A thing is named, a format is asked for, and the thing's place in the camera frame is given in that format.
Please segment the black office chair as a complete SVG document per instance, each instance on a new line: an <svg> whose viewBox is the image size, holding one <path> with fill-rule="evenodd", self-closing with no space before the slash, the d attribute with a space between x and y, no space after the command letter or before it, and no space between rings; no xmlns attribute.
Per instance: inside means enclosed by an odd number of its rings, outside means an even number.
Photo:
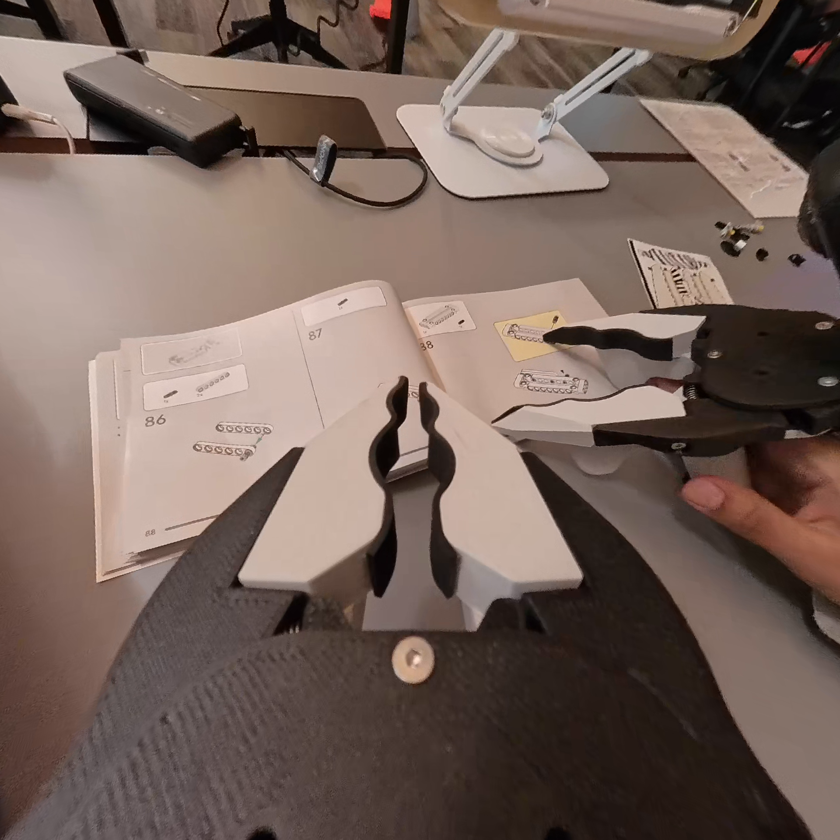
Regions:
<svg viewBox="0 0 840 840"><path fill-rule="evenodd" d="M838 139L839 2L778 2L738 53L678 79L685 98L728 105L808 166Z"/></svg>

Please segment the person's right hand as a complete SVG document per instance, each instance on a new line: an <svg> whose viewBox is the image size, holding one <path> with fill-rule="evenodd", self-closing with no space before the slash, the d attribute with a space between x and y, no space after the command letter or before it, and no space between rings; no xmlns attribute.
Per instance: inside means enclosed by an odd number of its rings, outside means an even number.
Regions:
<svg viewBox="0 0 840 840"><path fill-rule="evenodd" d="M748 487L699 476L683 486L681 498L838 605L838 436L756 444L746 454Z"/></svg>

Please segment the zebra sticker sheet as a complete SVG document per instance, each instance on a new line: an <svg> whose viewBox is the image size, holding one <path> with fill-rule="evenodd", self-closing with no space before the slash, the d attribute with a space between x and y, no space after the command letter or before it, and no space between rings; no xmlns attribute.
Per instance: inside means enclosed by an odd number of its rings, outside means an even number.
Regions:
<svg viewBox="0 0 840 840"><path fill-rule="evenodd" d="M627 244L653 309L734 303L709 257L634 238Z"/></svg>

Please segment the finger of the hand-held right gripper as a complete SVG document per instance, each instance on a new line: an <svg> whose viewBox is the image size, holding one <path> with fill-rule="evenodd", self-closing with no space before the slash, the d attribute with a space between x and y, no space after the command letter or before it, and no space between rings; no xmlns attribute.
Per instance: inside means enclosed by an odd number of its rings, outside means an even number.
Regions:
<svg viewBox="0 0 840 840"><path fill-rule="evenodd" d="M492 426L516 444L559 445L586 475L610 475L628 458L630 447L597 444L595 427L683 417L684 403L680 384L645 384L592 400L564 398L518 406Z"/></svg>
<svg viewBox="0 0 840 840"><path fill-rule="evenodd" d="M614 392L647 384L698 392L691 348L705 320L690 314L629 313L565 324L547 331L543 342L593 348Z"/></svg>

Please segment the person's right forearm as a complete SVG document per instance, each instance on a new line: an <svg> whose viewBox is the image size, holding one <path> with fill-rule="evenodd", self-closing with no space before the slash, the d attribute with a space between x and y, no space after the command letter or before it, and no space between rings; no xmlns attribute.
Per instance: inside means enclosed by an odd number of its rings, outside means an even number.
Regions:
<svg viewBox="0 0 840 840"><path fill-rule="evenodd" d="M812 590L812 618L817 630L836 647L840 643L839 604Z"/></svg>

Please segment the white tablet stand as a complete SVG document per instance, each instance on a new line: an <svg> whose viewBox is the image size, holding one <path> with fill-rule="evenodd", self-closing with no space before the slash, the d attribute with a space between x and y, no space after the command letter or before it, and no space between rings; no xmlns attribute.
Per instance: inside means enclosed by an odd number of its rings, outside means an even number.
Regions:
<svg viewBox="0 0 840 840"><path fill-rule="evenodd" d="M396 112L403 130L439 184L469 200L601 191L606 171L561 125L563 117L652 53L623 48L541 111L469 107L467 97L518 43L512 29L493 29L444 90L438 105L407 103Z"/></svg>

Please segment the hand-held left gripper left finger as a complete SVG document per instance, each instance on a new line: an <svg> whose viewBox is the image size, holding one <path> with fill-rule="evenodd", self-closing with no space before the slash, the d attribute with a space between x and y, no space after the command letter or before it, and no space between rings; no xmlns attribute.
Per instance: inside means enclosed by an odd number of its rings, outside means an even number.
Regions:
<svg viewBox="0 0 840 840"><path fill-rule="evenodd" d="M238 573L244 587L300 592L347 610L381 597L397 555L388 477L400 457L408 380L373 395L316 436Z"/></svg>

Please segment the instruction booklet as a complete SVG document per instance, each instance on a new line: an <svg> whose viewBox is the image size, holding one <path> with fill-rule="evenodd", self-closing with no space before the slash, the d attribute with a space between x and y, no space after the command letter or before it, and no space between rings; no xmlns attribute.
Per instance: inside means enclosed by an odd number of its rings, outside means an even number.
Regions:
<svg viewBox="0 0 840 840"><path fill-rule="evenodd" d="M97 581L182 554L286 452L404 375L390 480L425 470L418 386L485 422L613 391L543 335L606 310L580 279L403 302L368 280L209 329L123 339L88 364Z"/></svg>

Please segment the white printed paper sheet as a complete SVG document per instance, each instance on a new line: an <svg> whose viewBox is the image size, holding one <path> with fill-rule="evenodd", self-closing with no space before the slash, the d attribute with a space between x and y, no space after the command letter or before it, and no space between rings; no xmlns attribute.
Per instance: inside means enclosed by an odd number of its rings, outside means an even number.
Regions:
<svg viewBox="0 0 840 840"><path fill-rule="evenodd" d="M797 217L807 173L744 117L716 103L639 102L750 215Z"/></svg>

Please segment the black tripod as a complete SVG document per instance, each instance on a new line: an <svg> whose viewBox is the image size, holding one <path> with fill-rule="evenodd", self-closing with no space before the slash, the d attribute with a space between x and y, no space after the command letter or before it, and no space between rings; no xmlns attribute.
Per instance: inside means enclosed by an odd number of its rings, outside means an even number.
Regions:
<svg viewBox="0 0 840 840"><path fill-rule="evenodd" d="M341 8L353 12L358 8L359 2L334 2L332 15L319 15L315 29L291 19L286 2L269 1L268 5L267 14L234 20L230 24L229 39L223 40L222 23L229 6L229 2L225 2L216 25L219 46L207 55L229 58L261 46L273 45L279 62L283 64L288 63L289 56L306 54L325 67L348 69L338 57L322 46L321 30L323 26L337 28L340 25Z"/></svg>

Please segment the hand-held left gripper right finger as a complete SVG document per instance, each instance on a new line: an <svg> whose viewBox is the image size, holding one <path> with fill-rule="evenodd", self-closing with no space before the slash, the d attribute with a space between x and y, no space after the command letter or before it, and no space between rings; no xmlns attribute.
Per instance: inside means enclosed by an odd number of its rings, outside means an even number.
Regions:
<svg viewBox="0 0 840 840"><path fill-rule="evenodd" d="M517 446L436 385L423 382L418 394L437 481L429 559L466 630L496 601L578 588L581 568Z"/></svg>

